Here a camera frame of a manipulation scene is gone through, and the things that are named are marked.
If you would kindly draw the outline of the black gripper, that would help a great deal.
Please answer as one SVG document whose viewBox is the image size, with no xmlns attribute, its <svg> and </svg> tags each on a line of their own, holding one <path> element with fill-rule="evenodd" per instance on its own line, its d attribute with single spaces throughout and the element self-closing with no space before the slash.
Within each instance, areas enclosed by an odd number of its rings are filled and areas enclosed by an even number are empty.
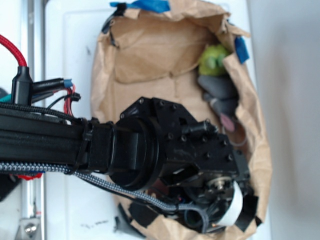
<svg viewBox="0 0 320 240">
<path fill-rule="evenodd" d="M 132 177 L 120 178 L 123 188 L 159 191 L 197 231 L 248 228 L 253 219 L 248 163 L 216 126 L 198 122 L 181 104 L 144 97 L 121 113 L 119 124 L 135 133 L 137 153 L 129 159 Z"/>
</svg>

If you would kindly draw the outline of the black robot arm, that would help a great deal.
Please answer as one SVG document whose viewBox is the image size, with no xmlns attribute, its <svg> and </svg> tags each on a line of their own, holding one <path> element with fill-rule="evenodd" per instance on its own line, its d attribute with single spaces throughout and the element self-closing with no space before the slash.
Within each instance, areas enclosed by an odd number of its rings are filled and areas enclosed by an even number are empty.
<svg viewBox="0 0 320 240">
<path fill-rule="evenodd" d="M 244 154 L 209 121 L 158 98 L 140 98 L 116 123 L 2 103 L 0 170 L 75 175 L 131 200 L 140 222 L 173 215 L 200 233 L 245 231 L 258 206 Z"/>
</svg>

